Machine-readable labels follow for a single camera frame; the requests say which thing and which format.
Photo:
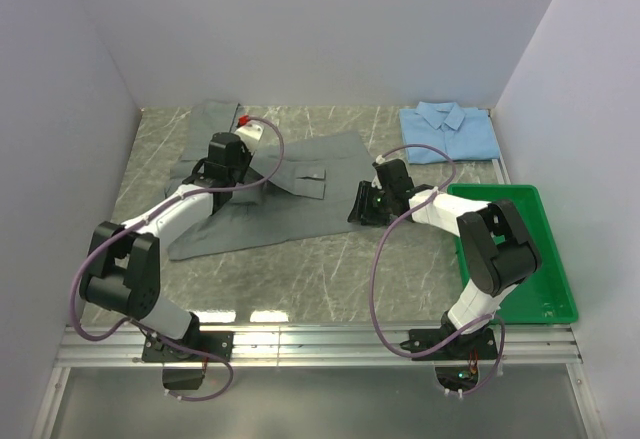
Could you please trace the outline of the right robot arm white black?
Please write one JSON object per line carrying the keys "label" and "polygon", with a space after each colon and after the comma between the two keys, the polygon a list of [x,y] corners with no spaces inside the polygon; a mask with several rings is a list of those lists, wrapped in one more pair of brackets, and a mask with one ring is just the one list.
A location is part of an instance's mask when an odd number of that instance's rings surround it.
{"label": "right robot arm white black", "polygon": [[350,223],[384,226],[374,260],[401,222],[409,220],[460,240],[470,278],[442,318],[440,340],[427,348],[460,359],[496,318],[504,299],[542,265],[539,249],[520,212],[508,199],[494,202],[451,195],[443,186],[415,185],[400,159],[374,163],[375,178],[358,184]]}

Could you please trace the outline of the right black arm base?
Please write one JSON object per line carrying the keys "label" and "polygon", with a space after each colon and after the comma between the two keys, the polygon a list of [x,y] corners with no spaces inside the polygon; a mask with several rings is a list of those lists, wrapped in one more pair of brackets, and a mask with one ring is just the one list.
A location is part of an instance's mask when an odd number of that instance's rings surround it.
{"label": "right black arm base", "polygon": [[440,329],[411,329],[400,349],[412,354],[412,361],[434,361],[438,384],[445,394],[455,393],[459,398],[483,388],[497,374],[504,354],[505,332],[500,338],[489,326],[461,334],[430,355],[416,357],[442,342],[450,331]]}

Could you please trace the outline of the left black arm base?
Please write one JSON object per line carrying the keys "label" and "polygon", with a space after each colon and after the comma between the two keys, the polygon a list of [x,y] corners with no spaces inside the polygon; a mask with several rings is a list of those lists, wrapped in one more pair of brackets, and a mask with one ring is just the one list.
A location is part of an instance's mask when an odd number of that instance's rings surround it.
{"label": "left black arm base", "polygon": [[[231,387],[234,380],[230,362],[233,344],[234,333],[231,331],[200,332],[190,343],[147,334],[141,362],[162,365],[161,380],[168,395],[186,402],[204,402],[221,396]],[[193,396],[204,386],[208,367],[216,364],[228,371],[224,385],[216,392]]]}

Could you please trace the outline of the grey long sleeve shirt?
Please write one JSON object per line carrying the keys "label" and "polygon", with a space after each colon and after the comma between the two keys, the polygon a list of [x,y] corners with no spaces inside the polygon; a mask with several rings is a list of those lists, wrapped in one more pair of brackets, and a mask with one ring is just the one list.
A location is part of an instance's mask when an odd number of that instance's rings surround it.
{"label": "grey long sleeve shirt", "polygon": [[273,172],[267,183],[234,193],[213,216],[170,244],[172,261],[362,230],[348,215],[360,181],[374,176],[360,135],[341,132],[288,142],[280,152],[263,145],[246,179]]}

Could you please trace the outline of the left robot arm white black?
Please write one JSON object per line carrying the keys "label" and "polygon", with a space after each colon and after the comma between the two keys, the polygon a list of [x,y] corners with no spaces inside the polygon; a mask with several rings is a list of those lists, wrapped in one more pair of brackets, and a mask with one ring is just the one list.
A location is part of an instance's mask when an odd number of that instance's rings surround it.
{"label": "left robot arm white black", "polygon": [[177,360],[195,358],[202,345],[200,321],[161,295],[161,248],[231,199],[262,133],[262,127],[248,125],[214,134],[207,155],[168,198],[123,224],[100,224],[79,280],[80,298],[165,337]]}

